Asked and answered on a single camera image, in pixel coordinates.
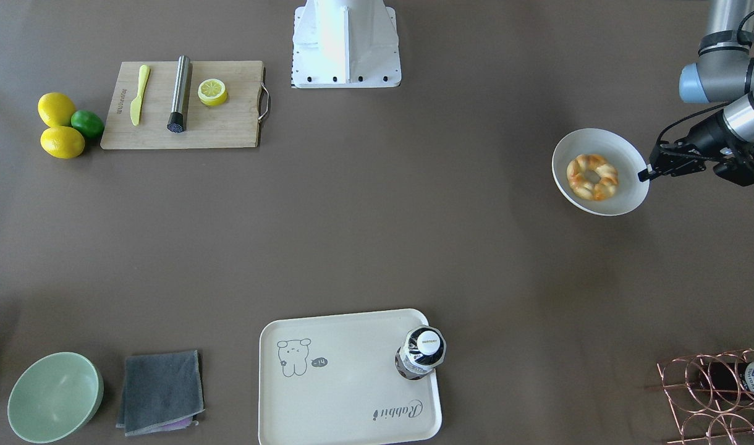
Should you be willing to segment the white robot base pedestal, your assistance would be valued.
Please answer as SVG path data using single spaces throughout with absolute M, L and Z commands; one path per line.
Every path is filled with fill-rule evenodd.
M 383 1 L 307 1 L 294 12 L 294 88 L 392 88 L 402 82 L 396 12 Z

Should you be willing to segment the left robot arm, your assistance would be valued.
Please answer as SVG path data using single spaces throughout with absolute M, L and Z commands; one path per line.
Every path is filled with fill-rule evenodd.
M 672 143 L 659 138 L 640 181 L 705 170 L 740 186 L 754 184 L 754 1 L 713 1 L 696 63 L 682 69 L 679 94 L 708 103 L 705 119 Z

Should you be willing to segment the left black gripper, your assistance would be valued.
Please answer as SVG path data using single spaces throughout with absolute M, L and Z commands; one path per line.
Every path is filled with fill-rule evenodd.
M 715 174 L 725 176 L 737 168 L 734 146 L 735 138 L 724 123 L 724 113 L 716 112 L 693 126 L 685 137 L 672 143 L 657 143 L 645 170 L 638 172 L 638 180 L 696 174 L 705 171 L 708 163 L 714 163 Z

